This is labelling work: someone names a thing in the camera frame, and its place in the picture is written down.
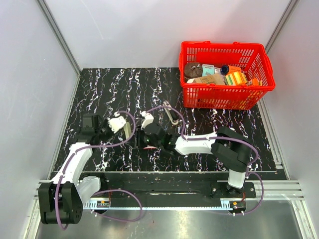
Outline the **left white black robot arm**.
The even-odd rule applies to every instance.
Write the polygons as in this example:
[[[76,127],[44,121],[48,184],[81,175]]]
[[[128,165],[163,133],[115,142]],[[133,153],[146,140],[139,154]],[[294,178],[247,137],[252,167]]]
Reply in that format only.
[[[108,185],[98,177],[89,176],[79,181],[94,146],[105,142],[123,128],[126,121],[116,114],[114,118],[102,119],[99,115],[86,114],[82,125],[70,146],[70,152],[59,172],[49,183],[38,188],[40,217],[43,224],[68,225],[79,223],[83,205],[95,194],[103,197]]]

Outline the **red plastic shopping basket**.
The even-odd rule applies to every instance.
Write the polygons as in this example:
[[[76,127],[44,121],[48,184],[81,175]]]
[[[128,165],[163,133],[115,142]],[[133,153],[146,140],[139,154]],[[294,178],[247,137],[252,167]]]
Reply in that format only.
[[[184,41],[179,69],[187,108],[249,110],[276,86],[260,43]]]

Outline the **beige stapler magazine piece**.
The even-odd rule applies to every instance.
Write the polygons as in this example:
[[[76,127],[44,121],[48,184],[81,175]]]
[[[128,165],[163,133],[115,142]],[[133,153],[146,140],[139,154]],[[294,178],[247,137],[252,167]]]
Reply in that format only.
[[[123,127],[124,133],[125,133],[125,138],[128,139],[131,134],[132,134],[132,130],[131,130],[131,125],[129,122],[126,122],[124,127]]]

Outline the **brown round item in basket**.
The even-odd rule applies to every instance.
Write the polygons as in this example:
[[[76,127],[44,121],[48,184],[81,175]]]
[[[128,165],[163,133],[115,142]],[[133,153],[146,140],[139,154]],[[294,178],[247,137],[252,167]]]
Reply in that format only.
[[[187,78],[198,78],[202,76],[203,68],[199,62],[189,62],[184,67],[184,76]]]

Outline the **aluminium rail with ruler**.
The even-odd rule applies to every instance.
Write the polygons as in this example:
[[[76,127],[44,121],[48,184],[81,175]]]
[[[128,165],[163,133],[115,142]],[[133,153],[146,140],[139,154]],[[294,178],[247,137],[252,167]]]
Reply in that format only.
[[[233,199],[204,200],[166,200],[163,198],[147,198],[142,200],[141,206],[128,198],[111,199],[92,198],[84,204],[84,210],[139,210],[144,211],[232,211],[245,207],[245,202]]]

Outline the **yellow green box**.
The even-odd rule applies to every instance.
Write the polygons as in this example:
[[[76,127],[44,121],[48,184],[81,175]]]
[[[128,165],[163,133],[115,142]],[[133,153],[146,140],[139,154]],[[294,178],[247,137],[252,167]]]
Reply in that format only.
[[[225,76],[226,84],[229,86],[246,85],[248,82],[246,75],[242,72],[232,72]]]

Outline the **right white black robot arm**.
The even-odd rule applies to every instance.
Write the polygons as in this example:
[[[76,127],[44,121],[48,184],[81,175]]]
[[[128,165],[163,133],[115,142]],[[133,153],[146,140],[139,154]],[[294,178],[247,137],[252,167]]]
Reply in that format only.
[[[227,193],[240,196],[244,190],[251,153],[258,151],[242,135],[227,127],[205,135],[178,136],[167,133],[157,123],[139,127],[135,136],[137,148],[160,149],[166,155],[209,154],[229,170]]]

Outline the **red white staple box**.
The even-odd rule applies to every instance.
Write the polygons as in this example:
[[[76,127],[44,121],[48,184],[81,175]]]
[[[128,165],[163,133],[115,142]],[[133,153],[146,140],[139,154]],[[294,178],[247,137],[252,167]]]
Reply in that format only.
[[[155,147],[155,146],[146,146],[143,148],[144,150],[155,150],[155,149],[158,149],[158,147]]]

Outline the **orange snack packet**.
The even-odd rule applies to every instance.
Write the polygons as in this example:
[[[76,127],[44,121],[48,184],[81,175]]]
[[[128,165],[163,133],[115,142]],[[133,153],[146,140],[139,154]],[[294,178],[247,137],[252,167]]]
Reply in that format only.
[[[257,78],[253,78],[246,82],[246,86],[262,86],[262,81]]]

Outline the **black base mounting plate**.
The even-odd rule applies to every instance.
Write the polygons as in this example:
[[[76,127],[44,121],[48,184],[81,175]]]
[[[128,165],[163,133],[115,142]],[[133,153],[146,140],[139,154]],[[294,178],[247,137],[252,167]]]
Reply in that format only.
[[[215,198],[257,198],[252,182],[246,181],[241,190],[227,186],[227,172],[83,172],[81,179],[96,176],[101,189],[125,189],[141,193],[198,193]]]

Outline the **light blue card box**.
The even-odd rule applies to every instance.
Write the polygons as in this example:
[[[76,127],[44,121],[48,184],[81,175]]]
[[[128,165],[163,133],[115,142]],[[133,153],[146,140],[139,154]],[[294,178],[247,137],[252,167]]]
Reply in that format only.
[[[208,76],[215,74],[214,65],[202,64],[202,76]]]

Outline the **brown cardboard package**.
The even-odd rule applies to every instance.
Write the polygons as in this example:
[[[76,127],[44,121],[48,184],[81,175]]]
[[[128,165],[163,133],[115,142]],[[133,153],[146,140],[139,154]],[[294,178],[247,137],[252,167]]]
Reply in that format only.
[[[225,85],[225,79],[223,75],[215,73],[213,75],[189,79],[187,83]]]

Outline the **blue capped orange bottle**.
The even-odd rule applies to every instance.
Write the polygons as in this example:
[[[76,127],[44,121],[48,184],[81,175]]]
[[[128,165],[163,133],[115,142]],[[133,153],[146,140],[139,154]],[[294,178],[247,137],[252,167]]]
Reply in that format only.
[[[242,72],[242,69],[240,67],[232,65],[222,65],[220,68],[220,73],[224,76],[234,72]]]

